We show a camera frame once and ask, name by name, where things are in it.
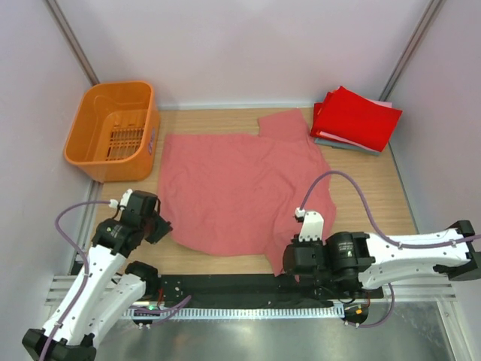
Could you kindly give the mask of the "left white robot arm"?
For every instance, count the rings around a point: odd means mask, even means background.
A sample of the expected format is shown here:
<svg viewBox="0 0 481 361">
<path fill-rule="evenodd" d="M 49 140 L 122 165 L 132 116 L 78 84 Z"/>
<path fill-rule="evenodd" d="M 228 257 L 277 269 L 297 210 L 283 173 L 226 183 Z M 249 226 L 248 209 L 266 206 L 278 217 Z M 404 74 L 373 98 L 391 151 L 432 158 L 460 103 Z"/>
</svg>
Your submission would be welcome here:
<svg viewBox="0 0 481 361">
<path fill-rule="evenodd" d="M 40 329 L 28 329 L 22 345 L 33 360 L 93 360 L 108 330 L 136 301 L 150 301 L 160 288 L 158 270 L 126 263 L 143 241 L 156 244 L 171 230 L 157 195 L 127 190 L 111 199 L 113 217 L 97 225 L 83 267 L 54 314 Z"/>
</svg>

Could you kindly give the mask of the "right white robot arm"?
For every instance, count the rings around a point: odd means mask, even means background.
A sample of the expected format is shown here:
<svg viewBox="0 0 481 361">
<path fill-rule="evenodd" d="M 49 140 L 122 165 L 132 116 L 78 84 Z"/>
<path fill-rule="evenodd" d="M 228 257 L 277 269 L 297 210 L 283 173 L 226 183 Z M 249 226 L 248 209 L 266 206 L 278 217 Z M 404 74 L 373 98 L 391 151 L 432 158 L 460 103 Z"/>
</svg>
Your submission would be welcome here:
<svg viewBox="0 0 481 361">
<path fill-rule="evenodd" d="M 441 232 L 397 235 L 390 241 L 375 233 L 338 232 L 321 240 L 292 240 L 283 270 L 318 289 L 355 298 L 392 282 L 431 275 L 450 281 L 480 277 L 471 223 L 460 220 Z"/>
</svg>

